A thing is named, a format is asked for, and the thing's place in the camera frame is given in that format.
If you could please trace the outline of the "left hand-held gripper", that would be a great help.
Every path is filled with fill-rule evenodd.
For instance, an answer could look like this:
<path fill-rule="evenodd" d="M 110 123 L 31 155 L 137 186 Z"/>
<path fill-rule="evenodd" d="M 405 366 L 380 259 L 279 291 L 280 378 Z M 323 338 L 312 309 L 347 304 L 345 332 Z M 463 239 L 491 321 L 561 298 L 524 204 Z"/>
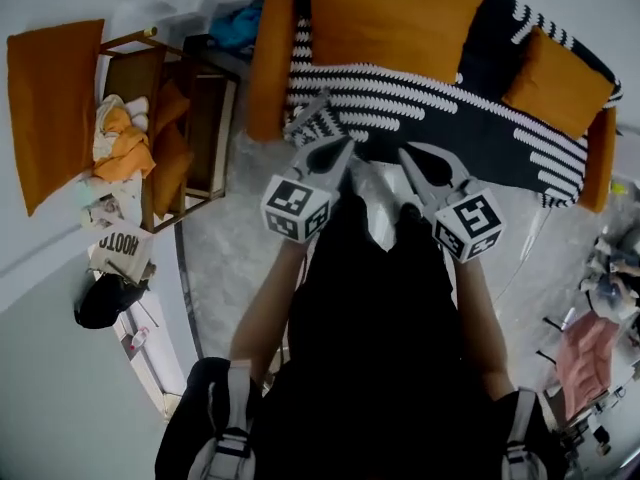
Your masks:
<path fill-rule="evenodd" d="M 265 227 L 290 241 L 309 242 L 329 221 L 353 150 L 354 141 L 345 137 L 302 147 L 292 167 L 267 186 L 260 205 Z"/>

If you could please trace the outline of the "beige printed tote bag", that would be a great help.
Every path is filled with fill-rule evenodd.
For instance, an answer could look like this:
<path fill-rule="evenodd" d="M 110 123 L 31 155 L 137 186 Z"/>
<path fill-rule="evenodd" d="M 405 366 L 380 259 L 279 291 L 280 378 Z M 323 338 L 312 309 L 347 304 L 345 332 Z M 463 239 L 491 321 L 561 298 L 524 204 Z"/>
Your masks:
<path fill-rule="evenodd" d="M 133 283 L 142 281 L 151 259 L 154 235 L 104 219 L 93 222 L 91 227 L 105 231 L 106 235 L 91 249 L 89 269 L 117 274 Z"/>

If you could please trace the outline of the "person's left forearm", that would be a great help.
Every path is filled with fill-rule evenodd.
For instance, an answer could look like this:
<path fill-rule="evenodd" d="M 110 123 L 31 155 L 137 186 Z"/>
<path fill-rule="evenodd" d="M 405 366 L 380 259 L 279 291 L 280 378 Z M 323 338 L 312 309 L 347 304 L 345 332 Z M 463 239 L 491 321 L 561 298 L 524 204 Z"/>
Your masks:
<path fill-rule="evenodd" d="M 282 342 L 307 248 L 307 245 L 288 240 L 282 242 L 232 338 L 230 360 L 250 361 L 250 376 L 259 387 Z"/>

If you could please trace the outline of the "orange cloth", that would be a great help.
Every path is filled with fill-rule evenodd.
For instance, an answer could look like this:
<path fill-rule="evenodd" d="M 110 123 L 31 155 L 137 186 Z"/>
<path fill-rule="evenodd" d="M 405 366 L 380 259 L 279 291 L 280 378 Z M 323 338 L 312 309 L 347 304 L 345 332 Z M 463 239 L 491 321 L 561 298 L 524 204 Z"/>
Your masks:
<path fill-rule="evenodd" d="M 134 126 L 124 107 L 100 108 L 93 141 L 93 174 L 108 182 L 134 174 L 146 178 L 156 166 L 145 132 Z"/>

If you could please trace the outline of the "teal cloth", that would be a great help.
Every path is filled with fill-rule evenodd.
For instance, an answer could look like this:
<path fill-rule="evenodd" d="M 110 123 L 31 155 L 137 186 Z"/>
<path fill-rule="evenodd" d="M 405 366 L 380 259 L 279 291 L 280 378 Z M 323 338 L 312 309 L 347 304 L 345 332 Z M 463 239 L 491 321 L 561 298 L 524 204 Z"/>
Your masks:
<path fill-rule="evenodd" d="M 255 48 L 263 3 L 257 1 L 215 18 L 209 28 L 211 45 L 236 56 L 251 57 Z"/>

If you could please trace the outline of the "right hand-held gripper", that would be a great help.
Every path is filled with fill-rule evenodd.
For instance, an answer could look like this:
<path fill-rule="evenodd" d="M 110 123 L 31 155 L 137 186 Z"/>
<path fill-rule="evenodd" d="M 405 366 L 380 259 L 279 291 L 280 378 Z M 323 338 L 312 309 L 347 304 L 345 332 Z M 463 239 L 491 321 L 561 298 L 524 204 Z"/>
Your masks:
<path fill-rule="evenodd" d="M 399 159 L 424 206 L 432 237 L 455 260 L 466 263 L 497 244 L 506 226 L 497 200 L 484 182 L 468 178 L 455 154 L 429 143 L 408 143 Z"/>

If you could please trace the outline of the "person's black clothed body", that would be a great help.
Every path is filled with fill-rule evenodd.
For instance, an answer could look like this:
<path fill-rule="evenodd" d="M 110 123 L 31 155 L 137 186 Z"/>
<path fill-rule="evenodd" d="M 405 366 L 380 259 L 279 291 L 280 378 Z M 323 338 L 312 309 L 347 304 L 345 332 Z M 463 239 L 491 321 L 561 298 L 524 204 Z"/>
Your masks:
<path fill-rule="evenodd" d="M 424 218 L 384 249 L 344 190 L 308 246 L 247 447 L 223 480 L 564 480 L 537 397 L 492 400 L 465 356 L 454 267 Z M 201 480 L 230 425 L 227 358 L 192 368 L 154 480 Z"/>

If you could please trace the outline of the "orange pillow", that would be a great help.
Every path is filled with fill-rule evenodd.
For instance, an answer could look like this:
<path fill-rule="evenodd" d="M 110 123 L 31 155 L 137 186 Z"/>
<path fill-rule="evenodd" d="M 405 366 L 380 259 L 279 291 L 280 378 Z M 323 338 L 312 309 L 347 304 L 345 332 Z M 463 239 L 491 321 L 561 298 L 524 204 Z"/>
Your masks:
<path fill-rule="evenodd" d="M 167 125 L 183 116 L 190 105 L 173 80 L 168 80 L 157 96 L 154 133 L 158 135 Z"/>
<path fill-rule="evenodd" d="M 175 122 L 167 124 L 157 136 L 153 159 L 153 211 L 157 217 L 164 218 L 193 160 L 193 153 Z"/>

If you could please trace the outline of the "pink cloth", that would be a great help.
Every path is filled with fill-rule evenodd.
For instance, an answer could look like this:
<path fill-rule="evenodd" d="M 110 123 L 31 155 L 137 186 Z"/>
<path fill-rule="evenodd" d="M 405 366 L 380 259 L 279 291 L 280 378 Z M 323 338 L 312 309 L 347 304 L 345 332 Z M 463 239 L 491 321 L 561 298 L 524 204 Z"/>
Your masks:
<path fill-rule="evenodd" d="M 556 374 L 567 421 L 611 386 L 611 356 L 619 329 L 617 323 L 589 311 L 562 333 Z"/>

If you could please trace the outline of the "small orange sofa cushion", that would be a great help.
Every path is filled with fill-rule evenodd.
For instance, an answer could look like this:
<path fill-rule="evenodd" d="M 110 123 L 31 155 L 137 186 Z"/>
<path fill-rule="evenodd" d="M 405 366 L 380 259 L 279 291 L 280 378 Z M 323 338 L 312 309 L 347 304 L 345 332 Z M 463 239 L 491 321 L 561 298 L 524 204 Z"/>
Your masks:
<path fill-rule="evenodd" d="M 603 74 L 535 26 L 521 69 L 502 101 L 577 140 L 613 89 L 614 84 Z"/>

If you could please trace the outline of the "black metal stand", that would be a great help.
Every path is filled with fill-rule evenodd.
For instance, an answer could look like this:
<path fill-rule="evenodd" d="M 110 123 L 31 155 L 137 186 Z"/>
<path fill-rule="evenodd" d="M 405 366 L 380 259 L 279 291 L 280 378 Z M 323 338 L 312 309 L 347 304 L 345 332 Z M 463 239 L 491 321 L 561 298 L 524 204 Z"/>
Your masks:
<path fill-rule="evenodd" d="M 555 329 L 556 331 L 558 331 L 559 333 L 564 333 L 564 328 L 560 325 L 555 323 L 554 321 L 552 321 L 549 317 L 544 316 L 542 318 L 542 322 L 547 324 L 548 326 L 552 327 L 553 329 Z M 546 359 L 548 362 L 550 362 L 554 367 L 557 366 L 557 362 L 555 359 L 553 359 L 552 357 L 550 357 L 549 355 L 545 354 L 542 350 L 538 349 L 536 350 L 536 355 L 542 357 L 543 359 Z"/>

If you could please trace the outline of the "flat orange pad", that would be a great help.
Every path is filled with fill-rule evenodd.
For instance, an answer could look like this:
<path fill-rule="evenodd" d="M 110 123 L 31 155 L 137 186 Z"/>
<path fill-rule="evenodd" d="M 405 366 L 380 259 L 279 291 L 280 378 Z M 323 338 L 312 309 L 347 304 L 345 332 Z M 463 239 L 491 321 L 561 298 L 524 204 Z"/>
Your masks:
<path fill-rule="evenodd" d="M 29 216 L 93 163 L 104 24 L 80 21 L 7 38 L 14 154 Z"/>

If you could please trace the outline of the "large orange sofa cushion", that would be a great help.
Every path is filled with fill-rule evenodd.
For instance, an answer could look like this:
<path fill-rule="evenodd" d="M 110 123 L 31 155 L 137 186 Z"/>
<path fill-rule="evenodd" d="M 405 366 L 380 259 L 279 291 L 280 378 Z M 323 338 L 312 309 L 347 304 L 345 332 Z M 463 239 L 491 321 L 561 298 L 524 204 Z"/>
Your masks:
<path fill-rule="evenodd" d="M 455 81 L 484 0 L 310 0 L 312 61 Z"/>

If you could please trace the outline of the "person's right forearm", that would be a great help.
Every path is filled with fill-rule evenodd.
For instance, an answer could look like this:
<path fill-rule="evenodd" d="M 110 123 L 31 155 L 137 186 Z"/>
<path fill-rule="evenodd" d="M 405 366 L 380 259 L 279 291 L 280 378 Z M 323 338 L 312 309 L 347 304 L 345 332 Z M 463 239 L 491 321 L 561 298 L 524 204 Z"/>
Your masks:
<path fill-rule="evenodd" d="M 507 348 L 479 258 L 454 264 L 465 356 L 492 400 L 514 391 Z"/>

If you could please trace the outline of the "white floral cloth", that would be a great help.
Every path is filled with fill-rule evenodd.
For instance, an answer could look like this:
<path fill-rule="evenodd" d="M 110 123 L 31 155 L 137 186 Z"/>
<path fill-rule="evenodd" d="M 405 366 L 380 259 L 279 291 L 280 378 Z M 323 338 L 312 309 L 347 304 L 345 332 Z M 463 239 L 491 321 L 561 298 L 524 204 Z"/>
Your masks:
<path fill-rule="evenodd" d="M 75 184 L 74 190 L 84 227 L 105 229 L 114 224 L 113 219 L 140 226 L 142 177 L 139 172 L 115 182 L 98 176 L 86 177 Z"/>

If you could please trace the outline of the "black backpack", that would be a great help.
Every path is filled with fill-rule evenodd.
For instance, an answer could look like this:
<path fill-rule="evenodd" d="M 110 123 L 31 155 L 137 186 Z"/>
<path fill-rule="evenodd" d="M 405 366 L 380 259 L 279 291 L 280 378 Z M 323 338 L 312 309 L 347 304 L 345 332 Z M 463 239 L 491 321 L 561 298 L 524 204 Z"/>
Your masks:
<path fill-rule="evenodd" d="M 112 327 L 121 313 L 141 300 L 148 284 L 147 280 L 134 284 L 118 274 L 102 274 L 76 304 L 75 322 L 90 330 Z"/>

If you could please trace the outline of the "person's right black shoe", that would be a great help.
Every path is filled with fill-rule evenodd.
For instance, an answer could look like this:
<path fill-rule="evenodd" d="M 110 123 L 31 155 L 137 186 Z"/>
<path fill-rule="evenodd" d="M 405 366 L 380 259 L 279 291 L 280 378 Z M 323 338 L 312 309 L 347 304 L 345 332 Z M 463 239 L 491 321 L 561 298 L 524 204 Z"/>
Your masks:
<path fill-rule="evenodd" d="M 395 228 L 398 233 L 421 232 L 424 223 L 425 221 L 420 210 L 412 203 L 404 203 L 400 208 Z"/>

